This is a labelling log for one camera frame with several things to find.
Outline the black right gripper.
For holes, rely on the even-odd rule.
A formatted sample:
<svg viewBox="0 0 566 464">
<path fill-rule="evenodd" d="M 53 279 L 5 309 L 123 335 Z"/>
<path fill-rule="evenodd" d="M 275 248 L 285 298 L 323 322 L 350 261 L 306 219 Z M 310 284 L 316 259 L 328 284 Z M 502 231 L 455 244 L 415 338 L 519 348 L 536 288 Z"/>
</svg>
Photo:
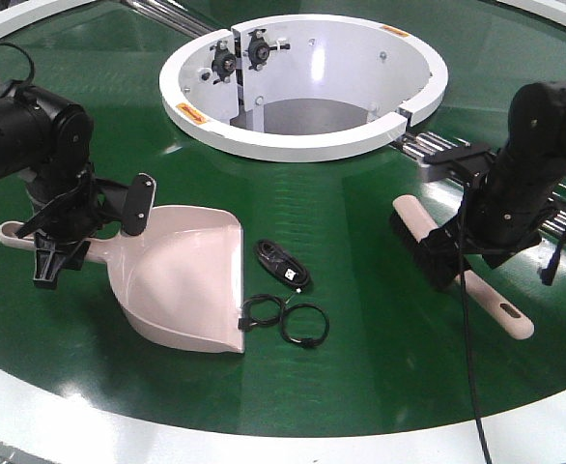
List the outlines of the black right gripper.
<svg viewBox="0 0 566 464">
<path fill-rule="evenodd" d="M 465 257 L 460 260 L 459 232 L 458 225 L 443 225 L 431 230 L 418 244 L 417 264 L 436 290 L 446 289 L 460 275 L 461 269 L 471 269 Z"/>
</svg>

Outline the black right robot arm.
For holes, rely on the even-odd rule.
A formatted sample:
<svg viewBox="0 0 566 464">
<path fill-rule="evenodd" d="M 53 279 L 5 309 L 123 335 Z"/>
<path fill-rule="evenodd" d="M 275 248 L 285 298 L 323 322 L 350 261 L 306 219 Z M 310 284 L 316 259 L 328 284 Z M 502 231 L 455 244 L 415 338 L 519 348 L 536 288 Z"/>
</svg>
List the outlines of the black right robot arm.
<svg viewBox="0 0 566 464">
<path fill-rule="evenodd" d="M 468 269 L 469 254 L 482 256 L 494 269 L 538 245 L 539 227 L 557 212 L 550 197 L 566 176 L 566 82 L 522 87 L 511 101 L 508 131 L 495 154 L 470 145 L 425 159 L 464 185 L 457 215 L 429 232 L 414 253 L 438 290 Z"/>
</svg>

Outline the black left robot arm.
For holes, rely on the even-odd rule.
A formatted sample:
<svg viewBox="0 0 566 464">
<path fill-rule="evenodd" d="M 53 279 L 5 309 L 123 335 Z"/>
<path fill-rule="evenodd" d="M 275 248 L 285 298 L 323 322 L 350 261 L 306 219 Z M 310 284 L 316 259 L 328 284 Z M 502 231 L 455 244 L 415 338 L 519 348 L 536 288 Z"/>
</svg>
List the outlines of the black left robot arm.
<svg viewBox="0 0 566 464">
<path fill-rule="evenodd" d="M 64 269 L 81 268 L 92 237 L 113 221 L 138 236 L 148 224 L 156 182 L 137 174 L 124 185 L 96 175 L 94 122 L 85 109 L 26 82 L 0 90 L 0 179 L 20 173 L 33 215 L 18 226 L 32 237 L 34 284 L 53 289 Z"/>
</svg>

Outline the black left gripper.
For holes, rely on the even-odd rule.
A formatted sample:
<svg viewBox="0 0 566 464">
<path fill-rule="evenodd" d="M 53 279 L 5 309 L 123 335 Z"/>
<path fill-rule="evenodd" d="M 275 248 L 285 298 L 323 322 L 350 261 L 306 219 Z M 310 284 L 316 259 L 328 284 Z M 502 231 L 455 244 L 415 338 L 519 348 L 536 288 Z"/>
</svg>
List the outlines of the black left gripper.
<svg viewBox="0 0 566 464">
<path fill-rule="evenodd" d="M 156 195 L 156 180 L 137 174 L 130 186 L 100 178 L 88 162 L 75 185 L 46 199 L 34 195 L 35 182 L 28 186 L 33 215 L 16 236 L 34 237 L 37 288 L 55 290 L 62 270 L 81 269 L 89 249 L 88 239 L 112 221 L 121 221 L 130 236 L 144 232 Z"/>
</svg>

